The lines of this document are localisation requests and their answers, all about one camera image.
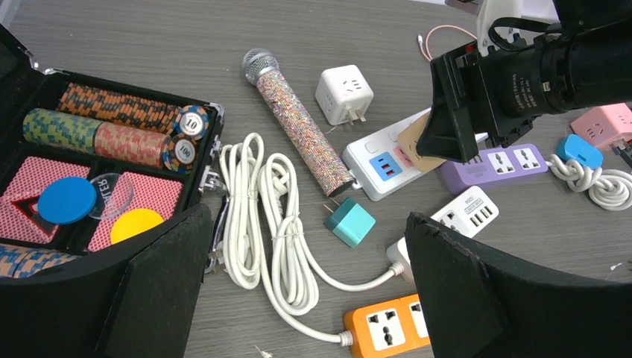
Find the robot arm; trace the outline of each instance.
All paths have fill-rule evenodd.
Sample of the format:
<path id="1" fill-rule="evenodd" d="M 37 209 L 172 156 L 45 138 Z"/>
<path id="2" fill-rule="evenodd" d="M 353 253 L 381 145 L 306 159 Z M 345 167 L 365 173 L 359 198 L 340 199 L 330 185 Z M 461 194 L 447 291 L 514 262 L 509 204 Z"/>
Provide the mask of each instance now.
<path id="1" fill-rule="evenodd" d="M 543 114 L 632 101 L 632 0 L 553 2 L 560 24 L 550 28 L 511 16 L 522 0 L 484 0 L 478 42 L 430 63 L 433 106 L 419 155 L 467 162 L 478 154 L 474 133 L 506 147 Z M 516 31 L 523 25 L 543 34 L 528 45 Z"/>

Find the wood grain surface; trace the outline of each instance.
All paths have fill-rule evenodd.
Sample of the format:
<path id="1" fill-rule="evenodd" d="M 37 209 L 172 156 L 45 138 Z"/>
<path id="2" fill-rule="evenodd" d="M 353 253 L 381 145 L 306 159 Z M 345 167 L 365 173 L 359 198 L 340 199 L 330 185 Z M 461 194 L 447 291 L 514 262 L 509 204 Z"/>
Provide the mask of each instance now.
<path id="1" fill-rule="evenodd" d="M 433 213 L 452 196 L 437 172 L 380 202 L 349 191 L 345 195 L 363 204 L 377 224 L 360 246 L 348 248 L 325 228 L 329 213 L 322 204 L 327 199 L 256 88 L 244 79 L 241 59 L 253 47 L 270 49 L 323 131 L 330 126 L 314 99 L 320 73 L 357 65 L 375 98 L 368 122 L 328 134 L 341 154 L 346 144 L 431 104 L 431 75 L 416 36 L 441 24 L 473 31 L 475 17 L 407 0 L 22 0 L 10 29 L 43 68 L 71 69 L 223 104 L 227 121 L 222 142 L 240 142 L 256 131 L 268 154 L 282 152 L 294 161 L 312 253 L 333 277 L 361 283 L 387 269 L 385 249 L 402 237 L 411 211 Z M 440 54 L 467 40 L 457 32 L 437 32 L 432 51 Z M 549 154 L 580 114 L 543 116 L 520 142 L 532 142 Z M 612 154 L 604 166 L 628 170 Z M 550 173 L 487 193 L 500 217 L 478 240 L 553 269 L 609 280 L 632 277 L 628 264 L 610 270 L 632 258 L 632 222 L 625 221 L 629 211 L 600 210 Z M 204 202 L 217 207 L 218 198 L 208 194 Z M 320 303 L 299 320 L 328 333 L 343 330 L 342 316 L 349 310 L 415 292 L 398 277 L 362 293 L 340 292 L 319 282 Z M 261 286 L 248 292 L 225 274 L 208 277 L 185 357 L 260 357 L 255 345 L 274 358 L 350 357 L 348 348 L 290 328 L 273 311 Z M 402 357 L 432 357 L 432 350 Z"/>

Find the microphone handle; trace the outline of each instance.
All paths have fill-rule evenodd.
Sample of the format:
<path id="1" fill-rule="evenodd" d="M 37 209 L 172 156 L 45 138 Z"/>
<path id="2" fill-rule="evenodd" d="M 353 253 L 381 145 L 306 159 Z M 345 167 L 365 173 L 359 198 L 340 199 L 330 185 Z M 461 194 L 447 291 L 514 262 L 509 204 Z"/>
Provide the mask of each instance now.
<path id="1" fill-rule="evenodd" d="M 257 89 L 290 137 L 327 197 L 350 187 L 353 176 L 300 102 L 281 71 L 266 72 Z"/>

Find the rhinestone microphone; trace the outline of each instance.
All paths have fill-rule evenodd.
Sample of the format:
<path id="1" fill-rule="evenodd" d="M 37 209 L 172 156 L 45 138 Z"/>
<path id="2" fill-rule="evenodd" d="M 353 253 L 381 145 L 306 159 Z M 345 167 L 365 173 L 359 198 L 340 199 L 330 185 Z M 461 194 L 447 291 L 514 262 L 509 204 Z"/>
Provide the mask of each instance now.
<path id="1" fill-rule="evenodd" d="M 351 186 L 354 179 L 349 170 L 281 74 L 274 55 L 264 48 L 253 48 L 246 53 L 241 66 L 246 79 L 259 89 L 325 194 L 336 196 Z"/>

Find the microphone grille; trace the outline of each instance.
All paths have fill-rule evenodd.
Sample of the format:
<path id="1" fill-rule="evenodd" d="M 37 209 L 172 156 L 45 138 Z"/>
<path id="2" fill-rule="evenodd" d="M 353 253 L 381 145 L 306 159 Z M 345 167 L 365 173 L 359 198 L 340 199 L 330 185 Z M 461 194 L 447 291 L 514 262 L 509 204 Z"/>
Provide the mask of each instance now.
<path id="1" fill-rule="evenodd" d="M 262 75 L 260 72 L 266 68 L 279 69 L 279 63 L 272 52 L 265 48 L 253 48 L 244 56 L 241 67 L 246 74 L 248 82 L 256 86 L 259 76 Z"/>

